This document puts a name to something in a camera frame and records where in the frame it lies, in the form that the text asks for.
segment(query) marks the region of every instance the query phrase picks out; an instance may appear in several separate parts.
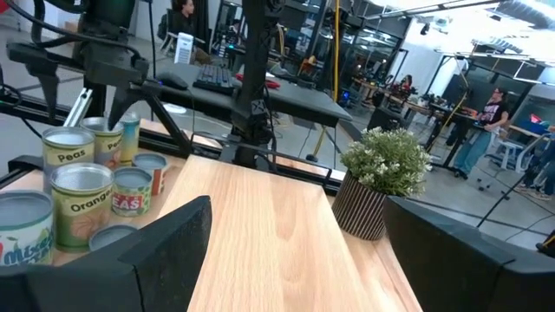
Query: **can lid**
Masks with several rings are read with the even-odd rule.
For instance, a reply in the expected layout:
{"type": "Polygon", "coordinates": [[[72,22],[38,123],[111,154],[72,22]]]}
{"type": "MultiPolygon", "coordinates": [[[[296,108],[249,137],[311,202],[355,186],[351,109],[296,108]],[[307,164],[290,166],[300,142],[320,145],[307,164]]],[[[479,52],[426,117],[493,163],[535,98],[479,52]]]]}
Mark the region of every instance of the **can lid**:
{"type": "Polygon", "coordinates": [[[108,119],[104,117],[89,117],[81,121],[81,127],[94,133],[121,133],[123,124],[116,123],[112,131],[108,130],[108,119]]]}
{"type": "Polygon", "coordinates": [[[167,166],[167,159],[157,153],[138,153],[133,156],[133,165],[145,170],[163,169],[167,166]]]}
{"type": "Polygon", "coordinates": [[[51,144],[83,146],[92,143],[95,136],[79,127],[53,127],[42,133],[42,139],[51,144]]]}
{"type": "Polygon", "coordinates": [[[52,198],[37,191],[0,193],[0,231],[37,224],[52,214],[52,198]]]}
{"type": "Polygon", "coordinates": [[[114,183],[114,173],[105,166],[75,163],[56,168],[51,175],[52,185],[78,192],[100,191],[114,183]]]}
{"type": "Polygon", "coordinates": [[[127,112],[121,116],[120,122],[123,124],[133,124],[140,122],[140,117],[136,112],[127,112]]]}
{"type": "Polygon", "coordinates": [[[130,224],[110,225],[93,234],[93,236],[88,240],[88,247],[91,251],[99,250],[100,248],[117,242],[118,240],[136,231],[137,228],[130,224]]]}
{"type": "Polygon", "coordinates": [[[139,188],[149,186],[153,176],[137,167],[120,168],[114,172],[114,182],[117,186],[139,188]]]}

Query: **tin can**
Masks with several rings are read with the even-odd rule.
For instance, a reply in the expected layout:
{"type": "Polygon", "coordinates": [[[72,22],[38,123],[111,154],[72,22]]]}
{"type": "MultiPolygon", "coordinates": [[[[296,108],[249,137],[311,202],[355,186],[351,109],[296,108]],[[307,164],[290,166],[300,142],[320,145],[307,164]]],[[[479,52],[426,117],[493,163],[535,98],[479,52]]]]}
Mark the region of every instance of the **tin can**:
{"type": "Polygon", "coordinates": [[[43,190],[50,194],[50,175],[67,164],[95,159],[95,136],[79,127],[54,127],[42,133],[43,190]]]}
{"type": "Polygon", "coordinates": [[[108,224],[114,173],[97,164],[70,164],[52,172],[55,245],[65,252],[88,250],[88,240],[108,224]]]}
{"type": "Polygon", "coordinates": [[[143,169],[153,176],[153,195],[164,191],[168,168],[166,157],[157,153],[138,153],[133,157],[133,166],[143,169]]]}
{"type": "Polygon", "coordinates": [[[45,193],[0,193],[0,267],[52,264],[53,211],[45,193]]]}
{"type": "Polygon", "coordinates": [[[118,216],[137,217],[150,209],[153,177],[140,168],[120,168],[114,172],[112,210],[118,216]]]}
{"type": "Polygon", "coordinates": [[[136,113],[125,113],[120,122],[123,125],[120,165],[131,166],[133,156],[139,151],[140,117],[136,113]]]}
{"type": "Polygon", "coordinates": [[[99,250],[111,243],[115,243],[120,239],[131,235],[137,231],[137,228],[130,224],[115,224],[98,230],[88,241],[88,248],[91,251],[99,250]]]}
{"type": "Polygon", "coordinates": [[[120,164],[120,145],[123,125],[118,122],[112,131],[104,117],[90,117],[81,122],[81,127],[95,134],[95,163],[115,170],[120,164]]]}

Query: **wooden tabletop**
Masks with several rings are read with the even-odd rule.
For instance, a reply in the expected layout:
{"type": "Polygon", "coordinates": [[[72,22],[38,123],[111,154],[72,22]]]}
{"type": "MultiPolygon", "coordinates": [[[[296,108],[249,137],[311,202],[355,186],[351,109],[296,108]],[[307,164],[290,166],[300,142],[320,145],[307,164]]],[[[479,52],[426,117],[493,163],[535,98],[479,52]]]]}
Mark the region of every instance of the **wooden tabletop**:
{"type": "MultiPolygon", "coordinates": [[[[421,311],[387,238],[341,232],[322,187],[196,156],[169,159],[166,190],[149,213],[111,223],[144,226],[211,197],[212,233],[189,311],[421,311]]],[[[1,192],[13,189],[42,189],[42,173],[1,192]]],[[[55,264],[80,256],[57,251],[55,264]]]]}

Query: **potted plant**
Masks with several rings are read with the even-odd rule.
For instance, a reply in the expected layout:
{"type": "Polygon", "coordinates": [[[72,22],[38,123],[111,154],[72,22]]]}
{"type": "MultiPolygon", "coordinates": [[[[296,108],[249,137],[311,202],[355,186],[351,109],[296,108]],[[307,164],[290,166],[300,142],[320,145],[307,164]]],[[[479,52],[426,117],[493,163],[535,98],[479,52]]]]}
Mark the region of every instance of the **potted plant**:
{"type": "Polygon", "coordinates": [[[342,229],[368,240],[385,233],[382,206],[386,196],[422,194],[424,174],[431,169],[430,156],[417,138],[401,128],[364,130],[341,161],[348,171],[332,210],[342,229]]]}

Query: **brown plant pot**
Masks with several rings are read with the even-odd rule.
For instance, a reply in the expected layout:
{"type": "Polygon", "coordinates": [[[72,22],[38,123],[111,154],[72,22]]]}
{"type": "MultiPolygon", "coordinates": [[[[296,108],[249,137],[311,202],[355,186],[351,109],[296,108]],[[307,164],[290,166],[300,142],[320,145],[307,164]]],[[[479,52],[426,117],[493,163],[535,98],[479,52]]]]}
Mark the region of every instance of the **brown plant pot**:
{"type": "Polygon", "coordinates": [[[382,211],[386,196],[360,184],[347,172],[331,210],[344,231],[361,239],[378,240],[385,234],[382,211]]]}

